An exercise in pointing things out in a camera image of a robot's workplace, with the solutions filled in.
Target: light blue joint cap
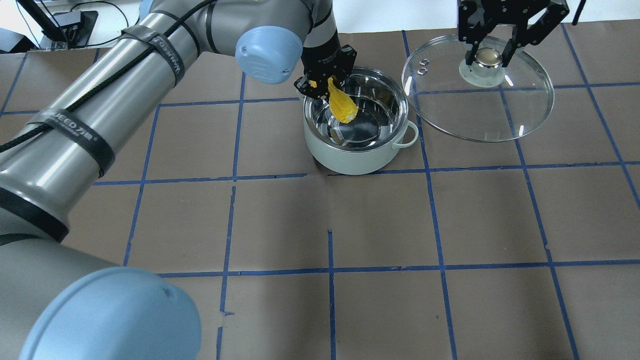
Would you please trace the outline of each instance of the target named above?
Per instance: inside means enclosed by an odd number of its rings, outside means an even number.
[[[194,360],[201,337],[198,310],[184,291],[150,272],[113,267],[58,294],[19,360]]]
[[[253,28],[236,44],[240,69],[265,84],[280,84],[289,79],[301,55],[300,38],[279,26]]]
[[[151,3],[153,2],[154,0],[142,0],[140,2],[140,21],[149,15],[149,11],[151,11]]]

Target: pot lid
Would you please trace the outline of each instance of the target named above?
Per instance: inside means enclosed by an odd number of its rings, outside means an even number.
[[[458,138],[503,142],[525,136],[548,118],[554,103],[551,80],[525,51],[502,67],[506,41],[486,37],[472,65],[457,35],[435,38],[411,54],[402,85],[424,121]]]

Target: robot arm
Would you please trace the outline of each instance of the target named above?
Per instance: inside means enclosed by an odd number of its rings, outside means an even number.
[[[542,10],[544,15],[529,26],[529,19]],[[480,42],[497,25],[514,25],[502,52],[502,66],[507,67],[517,49],[540,44],[568,14],[566,0],[458,0],[458,38],[472,46],[467,65],[473,63]]]
[[[182,290],[56,242],[76,202],[204,51],[235,56],[265,83],[286,81],[302,57],[296,84],[313,97],[355,59],[340,47],[331,0],[155,0],[0,149],[3,359],[195,357],[200,322]]]
[[[355,60],[340,47],[331,0],[155,0],[140,26],[22,131],[43,133],[0,153],[0,197],[12,200],[0,204],[0,234],[61,241],[73,205],[204,51],[235,56],[265,83],[286,81],[302,57],[296,86],[315,98]]]

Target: blue grid line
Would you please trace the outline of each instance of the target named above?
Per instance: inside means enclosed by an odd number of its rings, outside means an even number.
[[[13,90],[15,89],[15,85],[18,83],[18,79],[20,78],[20,73],[22,73],[22,69],[24,68],[24,63],[27,62],[28,53],[24,53],[24,57],[22,58],[22,62],[20,62],[20,67],[18,67],[18,72],[15,73],[15,78],[13,78],[13,83],[11,83],[11,87],[9,88],[9,92],[6,93],[6,98],[4,99],[4,103],[2,104],[2,108],[0,108],[0,116],[5,114],[6,105],[9,103],[9,99],[11,99],[11,95],[13,94]]]
[[[555,261],[538,263],[492,263],[492,264],[456,264],[445,265],[447,270],[487,270],[487,269],[513,269],[513,268],[546,268],[571,267],[571,266],[625,266],[640,265],[640,259],[617,259],[617,260],[578,260],[578,261]],[[174,272],[157,274],[163,278],[179,277],[236,277],[236,276],[278,276],[278,275],[305,275],[305,274],[348,274],[367,272],[428,272],[440,271],[440,265],[418,265],[418,266],[371,266],[360,268],[307,268],[307,269],[285,269],[285,270],[250,270],[250,271],[211,271],[211,272]]]
[[[627,260],[591,260],[591,261],[558,261],[554,266],[605,266],[605,265],[640,265],[640,259]]]
[[[131,240],[136,233],[136,224],[138,223],[138,214],[140,213],[140,204],[142,203],[142,193],[145,191],[145,181],[147,180],[147,170],[149,168],[149,159],[151,158],[151,148],[154,144],[154,137],[156,135],[156,126],[158,122],[158,115],[160,114],[160,106],[156,106],[156,113],[154,114],[154,121],[151,125],[151,132],[149,134],[149,143],[147,144],[147,153],[145,155],[145,164],[142,168],[142,176],[140,179],[140,190],[138,192],[138,199],[136,200],[136,209],[133,211],[133,219],[131,220],[131,229],[129,230],[129,240],[127,241],[127,249],[124,254],[124,260],[122,266],[127,266],[129,263],[129,254],[131,253]]]
[[[604,127],[604,131],[607,133],[607,136],[609,137],[609,141],[611,142],[611,146],[613,147],[613,151],[616,153],[616,156],[618,157],[618,161],[620,162],[620,166],[622,167],[622,171],[625,173],[625,177],[627,178],[627,183],[629,184],[629,188],[631,189],[631,193],[633,194],[634,199],[636,200],[636,205],[637,205],[638,209],[640,209],[640,197],[638,197],[638,192],[636,190],[636,186],[634,185],[634,182],[631,179],[631,175],[629,174],[629,170],[627,169],[625,161],[622,158],[622,154],[620,153],[620,150],[618,149],[618,145],[616,144],[616,141],[613,138],[613,134],[611,133],[611,130],[609,129],[609,125],[607,125],[607,121],[605,120],[604,115],[602,114],[602,110],[600,109],[600,105],[598,105],[598,101],[596,100],[596,97],[593,94],[593,90],[591,89],[591,85],[589,84],[589,80],[587,79],[587,75],[584,72],[584,69],[582,68],[582,64],[580,63],[580,60],[578,59],[578,54],[576,53],[575,48],[573,47],[573,43],[571,42],[571,39],[569,38],[569,32],[567,32],[566,26],[564,26],[564,24],[561,24],[561,26],[562,26],[562,31],[564,33],[564,38],[566,39],[567,43],[569,44],[569,49],[571,49],[571,54],[573,55],[573,59],[575,60],[575,64],[578,66],[578,70],[580,70],[580,75],[582,76],[582,80],[584,81],[584,84],[587,86],[587,91],[589,92],[589,97],[591,98],[591,102],[593,103],[593,106],[595,107],[596,112],[598,113],[598,117],[600,118],[600,122],[602,123],[602,127]]]
[[[230,181],[232,177],[185,177],[183,179],[152,179],[144,180],[145,184],[175,184],[175,183],[208,183],[211,181]]]
[[[604,84],[589,84],[586,85],[585,87],[592,87],[592,88],[603,88],[603,87],[612,87],[612,86],[640,86],[640,83],[604,83]]]
[[[244,86],[246,84],[246,74],[242,73],[242,83],[240,84],[240,101],[238,106],[238,123],[236,127],[236,147],[234,149],[234,174],[233,180],[237,181],[238,177],[238,154],[240,153],[240,130],[242,130],[242,111],[244,108]]]
[[[521,169],[521,165],[501,165],[490,167],[442,167],[431,168],[430,172],[452,172],[452,171],[486,171],[486,170],[518,170]]]
[[[404,41],[404,51],[406,53],[406,57],[409,58],[411,54],[409,52],[409,41],[407,40],[405,30],[402,30],[402,38]],[[417,92],[415,83],[413,83],[412,86],[413,86],[413,91]],[[424,161],[424,172],[427,177],[427,191],[429,194],[429,205],[431,207],[431,218],[433,221],[433,230],[434,230],[435,239],[436,239],[436,247],[438,249],[438,267],[440,270],[440,280],[442,282],[442,296],[444,301],[444,308],[445,308],[445,313],[447,315],[447,328],[449,330],[449,343],[451,345],[451,356],[452,356],[452,360],[458,360],[458,351],[456,350],[456,338],[453,330],[453,319],[451,316],[451,304],[449,303],[449,288],[447,286],[447,274],[446,274],[446,268],[444,263],[444,255],[442,254],[442,243],[440,241],[440,229],[438,227],[438,215],[436,213],[436,205],[435,205],[435,200],[433,196],[433,187],[431,185],[431,171],[429,170],[430,169],[429,160],[428,160],[427,153],[425,150],[425,145],[424,145],[424,133],[422,132],[422,122],[420,121],[420,117],[418,115],[416,115],[416,120],[418,125],[418,136],[420,138],[420,149],[422,151],[422,160]]]
[[[236,180],[263,180],[263,179],[291,179],[305,177],[306,173],[300,174],[275,174],[275,175],[254,175],[254,176],[238,176]],[[123,180],[123,181],[97,181],[94,186],[116,186],[116,185],[138,185],[138,184],[175,184],[175,183],[210,183],[215,181],[233,181],[233,177],[185,177],[178,179],[151,179],[151,180]]]
[[[198,105],[226,105],[239,104],[240,100],[219,100],[219,101],[196,101],[196,102],[171,102],[169,104],[160,104],[161,108],[175,108],[181,106],[198,106]]]
[[[333,271],[333,230],[328,232],[329,243],[329,329],[331,336],[331,360],[336,360],[336,342],[335,342],[335,286],[333,285],[333,278],[335,272]]]
[[[244,94],[244,88],[240,89],[241,96]],[[285,102],[285,101],[298,101],[297,97],[274,97],[269,99],[243,99],[245,104],[255,104],[256,102]],[[215,101],[195,101],[195,102],[168,102],[160,104],[162,108],[175,108],[183,106],[198,106],[198,105],[225,105],[225,104],[239,104],[240,100],[215,100]]]
[[[285,102],[285,101],[299,101],[297,97],[275,97],[273,99],[249,99],[244,100],[245,104],[255,104],[257,102]]]
[[[231,187],[231,201],[229,204],[229,220],[227,225],[227,246],[225,247],[225,265],[222,271],[222,289],[220,290],[220,313],[226,316],[227,306],[227,281],[229,273],[229,258],[231,256],[231,234],[234,227],[234,206],[236,203],[236,187]],[[218,327],[218,337],[216,339],[216,359],[220,360],[220,352],[222,350],[222,333],[223,328]]]
[[[626,165],[640,165],[640,161],[626,161]],[[537,164],[529,165],[528,169],[543,169],[543,168],[575,168],[575,167],[617,167],[620,166],[618,162],[606,162],[606,163],[574,163],[574,164]],[[457,172],[457,171],[491,171],[491,170],[521,170],[522,165],[502,165],[502,166],[485,166],[485,167],[449,167],[449,168],[430,168],[430,172]],[[405,169],[405,170],[378,170],[371,172],[367,175],[395,175],[395,174],[423,174],[426,170],[421,168]],[[306,177],[308,174],[272,174],[272,175],[249,175],[249,176],[237,176],[237,181],[247,180],[263,180],[263,179],[290,179],[298,177]],[[348,176],[344,174],[328,174],[327,176]],[[221,177],[185,177],[176,179],[151,179],[151,180],[119,180],[119,181],[97,181],[94,186],[116,186],[116,185],[137,185],[141,183],[145,184],[173,184],[173,183],[207,183],[212,181],[232,181],[231,176]]]
[[[2,115],[33,115],[33,114],[37,114],[39,113],[39,111],[35,111],[35,110],[28,110],[28,111],[6,111],[4,113],[1,113]]]
[[[216,336],[216,360],[220,360],[220,353],[222,351],[222,326],[218,327],[218,335]]]
[[[544,268],[549,263],[507,263],[507,264],[469,264],[446,265],[447,270],[482,270],[482,269],[520,269],[520,268]]]
[[[504,112],[507,116],[507,121],[509,122],[509,127],[511,128],[511,132],[515,133],[515,128],[513,126],[513,119],[511,118],[511,112],[509,110],[509,104],[507,103],[506,96],[502,87],[500,86],[500,98],[502,99],[502,105],[504,107]],[[542,243],[545,248],[545,254],[547,255],[547,263],[551,273],[551,279],[554,283],[554,288],[556,290],[556,297],[558,299],[558,304],[560,306],[560,312],[564,321],[564,328],[566,329],[567,337],[569,339],[569,345],[571,346],[571,351],[573,353],[573,360],[580,360],[580,355],[578,354],[578,348],[575,344],[575,338],[573,337],[573,330],[571,328],[571,323],[569,321],[569,316],[566,311],[566,306],[564,305],[564,297],[562,295],[562,290],[560,289],[560,282],[558,281],[558,277],[556,274],[556,268],[554,266],[554,260],[551,256],[551,251],[548,249],[548,241],[547,234],[545,232],[545,227],[542,223],[542,216],[540,215],[540,209],[538,207],[538,201],[536,200],[536,194],[533,190],[533,184],[531,183],[531,177],[529,176],[529,169],[527,168],[527,162],[524,158],[524,153],[522,152],[522,147],[520,146],[519,140],[514,140],[516,144],[516,149],[518,150],[518,157],[520,158],[520,162],[522,164],[522,172],[524,173],[525,181],[527,183],[527,188],[529,190],[529,196],[531,198],[531,204],[533,206],[534,213],[536,215],[536,221],[538,222],[538,228],[540,229],[540,237],[542,238]]]

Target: cooking pot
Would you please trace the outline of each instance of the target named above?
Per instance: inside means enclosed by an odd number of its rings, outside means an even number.
[[[322,165],[341,174],[368,174],[418,140],[418,127],[408,120],[403,90],[382,71],[354,67],[341,89],[358,106],[349,124],[339,122],[325,100],[304,99],[305,140]],[[407,127],[415,134],[403,143]]]

